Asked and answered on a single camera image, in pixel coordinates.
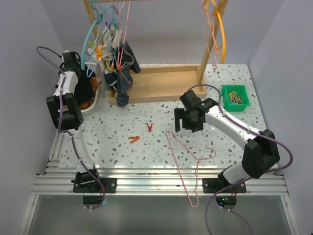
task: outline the terrazzo surface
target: terrazzo surface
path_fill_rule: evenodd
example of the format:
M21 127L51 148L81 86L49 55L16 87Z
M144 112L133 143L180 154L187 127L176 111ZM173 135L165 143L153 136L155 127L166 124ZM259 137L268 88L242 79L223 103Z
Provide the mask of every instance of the terrazzo surface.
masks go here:
M250 106L243 112L231 114L255 128L265 129L247 65L218 65L215 72L208 65L204 80L220 91L222 85L245 85ZM217 92L210 88L207 91L207 97L218 100ZM87 150L96 167L176 168L165 131L175 129L174 109L183 107L180 101L129 104L120 108L108 103L108 92L105 89L101 89L99 95L96 112L84 117L82 125ZM152 132L148 132L146 123L153 123ZM130 143L130 136L140 136L140 139ZM170 137L180 168L195 168L197 162L193 157L171 135ZM242 160L243 150L236 142L210 125L204 125L201 132L181 130L178 132L178 139L198 158L210 156L211 150L206 147L216 150L216 157L201 161L199 167L227 168ZM75 167L77 164L70 144L69 138L63 138L59 151L59 167Z

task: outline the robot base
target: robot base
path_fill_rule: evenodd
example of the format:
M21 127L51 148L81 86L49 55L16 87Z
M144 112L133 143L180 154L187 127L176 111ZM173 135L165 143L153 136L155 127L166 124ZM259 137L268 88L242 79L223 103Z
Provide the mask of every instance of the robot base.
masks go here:
M202 187L203 187L204 193L216 193L217 191L223 189L226 186L221 184L221 181L219 178L203 178L202 179ZM246 193L245 183L241 185L237 185L235 188L237 189L237 193ZM222 193L232 193L233 190L234 190L233 188L230 188Z
M100 178L105 193L116 193L117 179L116 178ZM101 187L97 182L90 182L83 185L74 184L74 193L101 193Z

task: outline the dark striped cloth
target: dark striped cloth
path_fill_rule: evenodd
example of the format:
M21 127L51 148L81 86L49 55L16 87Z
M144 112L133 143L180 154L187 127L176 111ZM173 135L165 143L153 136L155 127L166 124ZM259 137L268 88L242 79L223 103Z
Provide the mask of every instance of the dark striped cloth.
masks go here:
M135 73L140 73L140 66L135 58L133 50L126 42L124 45L120 44L120 51L124 47L122 55L122 69L117 71L117 97L116 102L119 107L124 107L128 104L129 96L127 91L133 85L133 78L130 70Z

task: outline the wooden frame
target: wooden frame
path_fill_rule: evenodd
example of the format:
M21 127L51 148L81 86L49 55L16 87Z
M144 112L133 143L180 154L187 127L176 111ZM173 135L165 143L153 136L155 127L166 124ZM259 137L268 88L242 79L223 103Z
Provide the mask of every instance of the wooden frame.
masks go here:
M90 0L83 0L88 14L90 24L94 22L96 16L90 5ZM111 2L112 0L99 0L99 2ZM219 7L221 16L223 17L228 0L224 0ZM220 24L214 25L215 37L220 28ZM98 26L93 28L96 36ZM209 34L208 38L209 50L213 48L213 37ZM160 101L179 100L179 97L190 87L196 84L203 84L203 75L209 60L209 52L205 46L204 55L201 64L192 65L174 65L174 66L155 66L141 67L141 73L131 73L134 80L133 86L127 91L129 95L129 103L147 103ZM196 87L193 91L200 98L206 97L205 87ZM109 92L109 103L116 104L117 92Z

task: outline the green plastic box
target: green plastic box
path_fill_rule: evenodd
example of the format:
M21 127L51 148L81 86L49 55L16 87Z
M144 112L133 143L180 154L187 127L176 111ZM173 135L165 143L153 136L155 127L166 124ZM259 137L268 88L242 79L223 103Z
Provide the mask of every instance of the green plastic box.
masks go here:
M235 91L240 96L242 104L230 103L228 93ZM242 112L246 106L250 106L248 95L246 93L246 87L244 85L223 85L222 97L224 102L224 109L228 112Z

